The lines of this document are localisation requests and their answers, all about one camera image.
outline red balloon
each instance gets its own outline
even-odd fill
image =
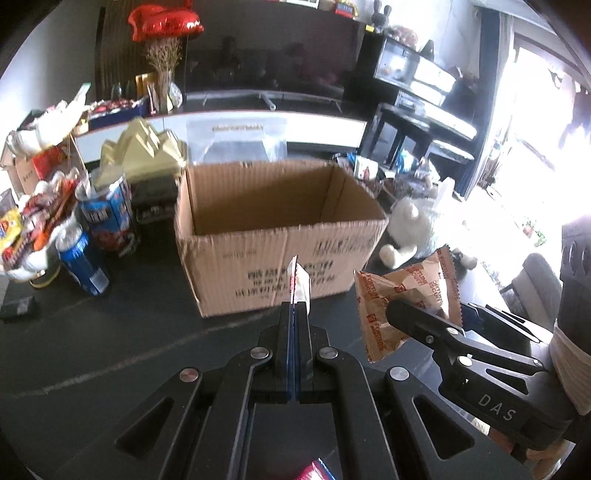
[[[192,1],[185,3],[188,7]],[[199,15],[190,8],[140,5],[130,13],[128,22],[134,29],[132,40],[136,42],[150,38],[197,36],[204,30]]]

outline black tv screen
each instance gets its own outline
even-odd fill
[[[186,92],[264,89],[340,99],[365,25],[273,1],[197,0],[205,32],[187,44]]]

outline chair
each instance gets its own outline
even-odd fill
[[[552,331],[560,308],[562,285],[540,254],[530,254],[523,262],[523,270],[501,294],[513,290],[523,305],[529,320]]]

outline candy wrapper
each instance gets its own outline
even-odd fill
[[[295,480],[335,480],[332,473],[320,459],[314,460]]]
[[[391,300],[405,300],[462,326],[460,294],[448,247],[440,248],[418,264],[383,277],[355,272],[355,290],[370,362],[380,361],[408,338],[386,319],[386,307]]]
[[[297,262],[297,255],[291,259],[287,271],[290,273],[290,303],[295,305],[299,301],[306,302],[306,309],[310,313],[310,276]]]

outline snack pile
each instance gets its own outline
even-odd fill
[[[121,110],[135,108],[141,103],[141,100],[127,100],[121,98],[119,100],[101,100],[90,105],[88,110],[89,120],[94,120],[100,116],[108,115],[110,113],[117,113]]]
[[[7,137],[8,148],[17,157],[32,157],[59,145],[85,111],[89,89],[90,83],[83,84],[69,104],[62,100],[19,130],[10,132]]]
[[[48,267],[47,249],[73,216],[78,182],[77,169],[67,177],[59,171],[50,183],[40,181],[33,196],[22,197],[21,207],[12,208],[0,219],[2,266],[11,278],[27,280]]]

